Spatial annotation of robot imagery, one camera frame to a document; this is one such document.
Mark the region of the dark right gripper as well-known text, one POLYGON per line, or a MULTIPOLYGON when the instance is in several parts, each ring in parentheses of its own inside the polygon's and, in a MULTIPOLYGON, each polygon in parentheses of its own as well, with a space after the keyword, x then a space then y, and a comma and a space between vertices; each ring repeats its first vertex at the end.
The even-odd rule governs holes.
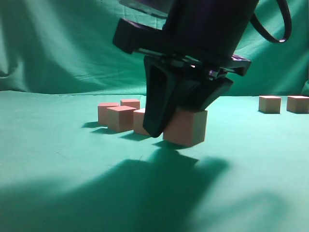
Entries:
MULTIPOLYGON (((121 0, 121 5, 164 19, 155 29, 121 18, 112 43, 127 54, 150 51, 188 56, 206 66, 244 76, 251 61, 234 54, 254 14, 256 0, 121 0)), ((177 107, 205 110, 226 93, 233 81, 224 77, 200 81, 200 70, 175 67, 144 57, 146 106, 143 128, 158 137, 177 107)))

